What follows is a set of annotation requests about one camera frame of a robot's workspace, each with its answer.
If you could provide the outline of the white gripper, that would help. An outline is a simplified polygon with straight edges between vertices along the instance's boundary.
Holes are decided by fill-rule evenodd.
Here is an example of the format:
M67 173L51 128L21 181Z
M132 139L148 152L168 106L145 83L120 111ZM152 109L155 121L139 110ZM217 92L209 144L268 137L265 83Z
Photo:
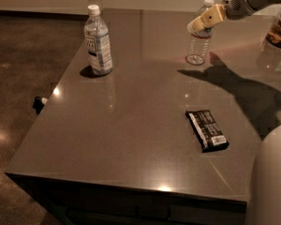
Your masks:
M215 4L187 25L189 33L200 32L222 23L227 16L239 20L261 10L265 0L223 0L223 5Z

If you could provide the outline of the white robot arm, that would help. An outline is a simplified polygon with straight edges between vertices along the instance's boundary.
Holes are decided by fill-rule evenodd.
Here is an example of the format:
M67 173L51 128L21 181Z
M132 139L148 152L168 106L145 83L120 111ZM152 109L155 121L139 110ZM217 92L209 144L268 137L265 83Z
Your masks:
M187 30L199 32L226 18L239 20L281 0L223 0L195 17ZM245 225L281 225L281 126L267 135L251 175Z

